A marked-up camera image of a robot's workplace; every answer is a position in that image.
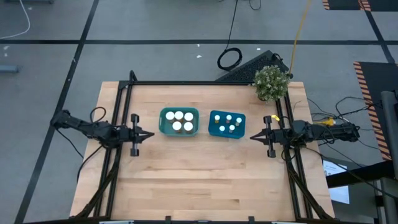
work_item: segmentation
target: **white cap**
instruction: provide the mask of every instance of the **white cap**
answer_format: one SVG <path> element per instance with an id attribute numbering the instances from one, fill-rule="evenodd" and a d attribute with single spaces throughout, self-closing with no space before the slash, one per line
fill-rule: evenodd
<path id="1" fill-rule="evenodd" d="M 184 129 L 185 129 L 186 131 L 191 131 L 191 130 L 193 129 L 192 123 L 191 123 L 191 122 L 186 122 L 186 123 L 184 124 Z"/>
<path id="2" fill-rule="evenodd" d="M 180 130 L 181 126 L 182 125 L 181 125 L 181 123 L 179 121 L 176 121 L 176 122 L 173 123 L 173 129 L 176 130 L 176 131 Z"/>
<path id="3" fill-rule="evenodd" d="M 193 114 L 192 114 L 192 113 L 186 113 L 186 114 L 184 115 L 184 119 L 185 119 L 186 121 L 191 121 L 191 120 L 193 119 Z"/>
<path id="4" fill-rule="evenodd" d="M 166 119 L 167 120 L 173 120 L 174 119 L 174 113 L 169 111 L 166 113 Z"/>
<path id="5" fill-rule="evenodd" d="M 184 114 L 181 111 L 177 111 L 174 114 L 175 119 L 182 119 L 184 117 Z"/>

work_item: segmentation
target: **white paper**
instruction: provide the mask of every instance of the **white paper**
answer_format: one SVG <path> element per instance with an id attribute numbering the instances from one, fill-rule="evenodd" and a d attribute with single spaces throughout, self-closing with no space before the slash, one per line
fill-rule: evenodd
<path id="1" fill-rule="evenodd" d="M 345 172 L 344 169 L 338 167 L 332 162 L 328 161 L 323 161 L 323 170 L 325 171 L 325 175 L 333 175 L 333 174 L 338 174 L 341 172 Z M 330 198 L 336 202 L 341 202 L 341 203 L 346 203 L 349 204 L 349 193 L 348 193 L 348 186 L 344 187 L 335 187 L 332 189 L 329 189 L 329 194 Z"/>

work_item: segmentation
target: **orange and black hazard stripe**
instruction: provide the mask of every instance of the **orange and black hazard stripe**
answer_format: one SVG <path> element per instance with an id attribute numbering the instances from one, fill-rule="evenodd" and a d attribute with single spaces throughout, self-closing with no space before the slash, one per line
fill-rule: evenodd
<path id="1" fill-rule="evenodd" d="M 369 92 L 368 85 L 366 84 L 365 76 L 363 75 L 363 71 L 361 68 L 361 64 L 359 62 L 354 62 L 354 69 L 356 72 L 356 77 L 359 81 L 359 86 L 361 87 L 363 98 L 365 99 L 365 103 L 367 105 L 372 105 L 372 97 Z M 372 127 L 374 128 L 374 133 L 376 135 L 377 144 L 381 151 L 381 156 L 384 160 L 391 160 L 390 150 L 388 148 L 386 139 L 384 138 L 383 131 L 381 130 L 381 125 L 379 122 L 379 118 L 377 118 L 376 109 L 374 106 L 371 106 L 368 109 L 369 117 L 371 119 Z"/>
<path id="2" fill-rule="evenodd" d="M 322 0 L 322 3 L 323 3 L 323 7 L 324 7 L 326 10 L 329 10 L 329 9 L 330 9 L 329 0 Z"/>
<path id="3" fill-rule="evenodd" d="M 371 11 L 371 5 L 369 4 L 368 0 L 358 0 L 358 3 L 361 10 Z"/>

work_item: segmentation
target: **yellow cable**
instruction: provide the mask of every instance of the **yellow cable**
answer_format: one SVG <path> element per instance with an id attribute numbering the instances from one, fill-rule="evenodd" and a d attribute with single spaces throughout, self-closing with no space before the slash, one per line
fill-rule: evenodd
<path id="1" fill-rule="evenodd" d="M 310 9 L 311 1 L 312 1 L 312 0 L 308 0 L 308 1 L 307 1 L 307 6 L 306 6 L 306 8 L 305 8 L 304 15 L 303 15 L 303 17 L 301 18 L 300 27 L 298 28 L 298 31 L 297 31 L 297 34 L 296 34 L 296 38 L 294 39 L 293 53 L 292 53 L 292 60 L 291 60 L 291 63 L 290 63 L 290 68 L 289 68 L 289 74 L 291 74 L 291 73 L 292 73 L 292 70 L 293 70 L 294 53 L 295 53 L 295 51 L 296 51 L 297 39 L 299 38 L 301 29 L 303 28 L 303 24 L 304 24 L 305 17 L 307 16 L 307 12 L 308 12 L 308 10 Z"/>

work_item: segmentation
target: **teal plastic basket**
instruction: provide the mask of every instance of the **teal plastic basket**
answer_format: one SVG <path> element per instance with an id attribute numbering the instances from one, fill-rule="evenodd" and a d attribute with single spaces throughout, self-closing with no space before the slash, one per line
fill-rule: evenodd
<path id="1" fill-rule="evenodd" d="M 167 119 L 166 119 L 166 113 L 167 112 L 177 112 L 177 111 L 181 111 L 184 114 L 185 113 L 192 113 L 193 115 L 193 119 L 192 119 L 192 124 L 193 124 L 193 130 L 192 133 L 186 133 L 183 125 L 185 123 L 185 121 L 182 122 L 182 131 L 181 133 L 176 133 L 173 129 L 173 124 L 170 123 Z M 179 107 L 169 107 L 169 108 L 163 108 L 162 111 L 160 112 L 159 115 L 159 131 L 165 135 L 168 136 L 194 136 L 197 134 L 198 130 L 199 130 L 199 111 L 196 108 L 189 108 L 189 107 L 184 107 L 184 108 L 179 108 Z"/>

